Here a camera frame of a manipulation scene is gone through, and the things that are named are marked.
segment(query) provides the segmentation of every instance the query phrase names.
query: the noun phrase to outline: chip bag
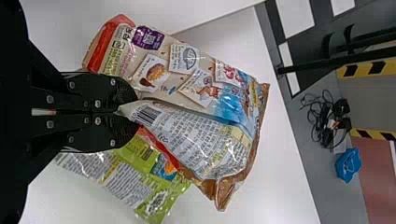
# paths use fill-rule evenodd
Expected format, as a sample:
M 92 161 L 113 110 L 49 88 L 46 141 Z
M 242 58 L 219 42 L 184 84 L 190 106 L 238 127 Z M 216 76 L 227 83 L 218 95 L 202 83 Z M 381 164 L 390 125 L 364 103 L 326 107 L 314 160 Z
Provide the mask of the chip bag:
M 269 85 L 123 15 L 102 27 L 82 65 L 131 84 L 139 101 L 120 113 L 223 211 L 254 162 Z
M 144 128 L 121 149 L 59 153 L 54 162 L 97 182 L 150 224 L 161 223 L 177 197 L 191 184 L 150 146 Z

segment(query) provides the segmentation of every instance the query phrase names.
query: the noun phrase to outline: plastic bag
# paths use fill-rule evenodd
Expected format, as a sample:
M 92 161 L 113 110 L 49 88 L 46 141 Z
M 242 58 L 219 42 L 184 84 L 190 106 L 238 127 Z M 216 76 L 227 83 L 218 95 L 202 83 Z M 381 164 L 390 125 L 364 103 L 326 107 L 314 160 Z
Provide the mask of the plastic bag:
M 144 128 L 121 149 L 60 153 L 54 162 L 97 182 L 151 224 L 161 223 L 177 197 L 191 184 L 150 146 Z
M 269 85 L 123 15 L 102 27 L 82 65 L 134 87 L 140 100 L 121 114 L 223 211 L 254 162 Z

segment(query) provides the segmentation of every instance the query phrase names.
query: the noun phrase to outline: barcode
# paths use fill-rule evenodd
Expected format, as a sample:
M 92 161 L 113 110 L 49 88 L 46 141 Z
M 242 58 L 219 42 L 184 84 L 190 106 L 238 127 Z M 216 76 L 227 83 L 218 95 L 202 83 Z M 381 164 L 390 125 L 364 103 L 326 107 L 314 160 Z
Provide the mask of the barcode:
M 155 35 L 145 35 L 143 37 L 143 43 L 148 45 L 152 45 L 154 43 L 154 40 L 155 40 Z
M 151 127 L 155 119 L 158 118 L 161 113 L 161 111 L 153 109 L 152 107 L 146 105 L 137 113 L 137 120 L 146 127 Z

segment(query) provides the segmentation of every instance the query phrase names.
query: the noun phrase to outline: white wall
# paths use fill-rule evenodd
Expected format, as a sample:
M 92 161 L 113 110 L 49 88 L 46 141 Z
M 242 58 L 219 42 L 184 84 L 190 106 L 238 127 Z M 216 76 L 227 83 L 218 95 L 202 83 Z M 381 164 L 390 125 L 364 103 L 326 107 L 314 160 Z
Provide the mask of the white wall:
M 29 36 L 60 70 L 81 67 L 101 26 L 122 13 L 168 34 L 233 13 L 262 0 L 21 0 Z

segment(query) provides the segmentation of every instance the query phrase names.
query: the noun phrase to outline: blue object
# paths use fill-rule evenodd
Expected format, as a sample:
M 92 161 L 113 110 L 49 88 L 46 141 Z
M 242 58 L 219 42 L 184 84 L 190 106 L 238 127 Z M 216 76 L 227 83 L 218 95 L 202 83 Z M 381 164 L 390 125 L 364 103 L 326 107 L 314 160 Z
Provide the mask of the blue object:
M 353 147 L 348 149 L 338 160 L 335 162 L 335 170 L 337 176 L 349 183 L 353 174 L 361 169 L 361 156 L 359 149 Z

